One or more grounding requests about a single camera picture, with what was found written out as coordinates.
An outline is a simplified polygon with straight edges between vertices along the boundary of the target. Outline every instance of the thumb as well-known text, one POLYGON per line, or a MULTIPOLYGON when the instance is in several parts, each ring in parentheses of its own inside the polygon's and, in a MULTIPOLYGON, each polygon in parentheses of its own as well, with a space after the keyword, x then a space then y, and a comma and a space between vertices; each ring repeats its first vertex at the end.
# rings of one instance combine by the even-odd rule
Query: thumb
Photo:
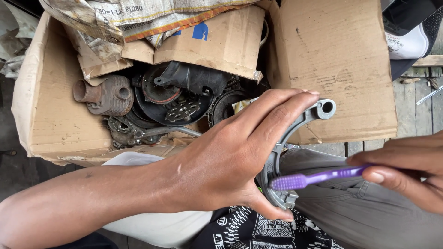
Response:
POLYGON ((255 188, 253 191, 251 200, 248 202, 247 206, 263 215, 268 220, 283 220, 286 222, 294 220, 294 214, 291 210, 283 210, 277 206, 273 206, 258 188, 255 188))
POLYGON ((400 193, 418 207, 428 210, 430 201, 437 198, 434 191, 426 184, 390 167, 373 166, 363 171, 362 177, 369 182, 400 193))

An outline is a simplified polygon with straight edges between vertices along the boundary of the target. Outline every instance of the purple toothbrush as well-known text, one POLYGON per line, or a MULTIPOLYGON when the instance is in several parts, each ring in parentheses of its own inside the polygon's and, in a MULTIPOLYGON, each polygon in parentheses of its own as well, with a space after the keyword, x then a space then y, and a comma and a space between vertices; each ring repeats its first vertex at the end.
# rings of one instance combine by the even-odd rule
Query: purple toothbrush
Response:
POLYGON ((285 175, 271 180, 269 186, 276 191, 302 189, 309 184, 320 183, 330 179, 361 176, 363 170, 369 166, 372 166, 372 164, 368 163, 359 167, 328 170, 313 175, 285 175))

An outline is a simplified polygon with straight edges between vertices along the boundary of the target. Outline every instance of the blue logo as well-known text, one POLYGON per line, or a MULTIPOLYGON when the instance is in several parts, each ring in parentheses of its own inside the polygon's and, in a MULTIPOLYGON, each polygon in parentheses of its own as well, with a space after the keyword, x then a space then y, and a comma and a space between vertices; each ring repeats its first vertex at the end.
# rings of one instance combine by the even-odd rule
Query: blue logo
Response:
POLYGON ((209 31, 208 26, 203 22, 201 22, 200 24, 194 26, 194 32, 192 33, 192 38, 199 40, 203 39, 206 41, 208 39, 208 31, 209 31))
POLYGON ((172 36, 181 35, 181 34, 182 34, 182 31, 179 30, 179 31, 176 31, 174 34, 172 34, 172 36))

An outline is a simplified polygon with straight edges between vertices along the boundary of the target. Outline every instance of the toothbrush handle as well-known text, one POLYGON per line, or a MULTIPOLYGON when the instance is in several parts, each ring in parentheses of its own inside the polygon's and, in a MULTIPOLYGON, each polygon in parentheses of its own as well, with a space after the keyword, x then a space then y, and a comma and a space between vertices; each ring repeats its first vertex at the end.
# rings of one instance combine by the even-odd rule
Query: toothbrush handle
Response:
POLYGON ((371 164, 364 164, 359 167, 352 167, 352 168, 346 168, 346 169, 337 169, 337 170, 328 170, 324 172, 320 172, 313 175, 307 175, 307 183, 319 183, 323 181, 327 181, 330 179, 335 178, 347 178, 347 177, 354 177, 354 176, 361 176, 363 171, 371 166, 371 164))

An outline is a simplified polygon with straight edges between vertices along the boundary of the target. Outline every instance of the grey pants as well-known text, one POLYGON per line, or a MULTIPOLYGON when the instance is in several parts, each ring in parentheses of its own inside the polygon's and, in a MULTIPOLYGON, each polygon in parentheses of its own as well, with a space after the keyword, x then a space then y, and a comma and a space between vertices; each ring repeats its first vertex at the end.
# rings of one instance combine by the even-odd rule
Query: grey pants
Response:
MULTIPOLYGON (((280 159, 285 174, 310 175, 343 161, 310 149, 292 149, 280 159)), ((297 190, 295 208, 345 249, 441 249, 443 216, 425 212, 402 195, 361 177, 335 179, 297 190)))

